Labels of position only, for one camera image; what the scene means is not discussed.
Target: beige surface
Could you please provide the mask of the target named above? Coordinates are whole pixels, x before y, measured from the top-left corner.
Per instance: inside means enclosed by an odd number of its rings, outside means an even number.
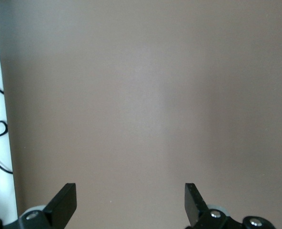
[[[282,228],[282,2],[0,1],[20,212],[182,229],[184,183]]]

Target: screw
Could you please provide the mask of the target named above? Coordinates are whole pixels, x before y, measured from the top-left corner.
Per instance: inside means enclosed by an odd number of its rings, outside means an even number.
[[[211,211],[211,216],[214,218],[220,218],[222,215],[219,211],[213,210]]]
[[[262,223],[256,218],[251,218],[250,223],[256,227],[260,227],[262,225]]]
[[[37,217],[37,215],[38,215],[38,212],[37,211],[34,211],[34,212],[32,212],[31,214],[29,214],[27,217],[26,217],[26,219],[33,219],[33,218],[35,218],[35,217]]]

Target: silver screw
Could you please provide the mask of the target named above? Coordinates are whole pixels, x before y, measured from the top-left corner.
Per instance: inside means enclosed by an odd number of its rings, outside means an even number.
[[[256,218],[251,218],[250,223],[256,227],[260,227],[262,225],[262,223]]]
[[[37,211],[34,211],[34,212],[32,212],[31,214],[29,214],[27,217],[26,217],[26,219],[33,219],[33,218],[35,218],[35,217],[37,217],[37,215],[38,215],[38,212]]]
[[[220,218],[222,215],[219,211],[213,210],[211,211],[211,216],[214,218]]]

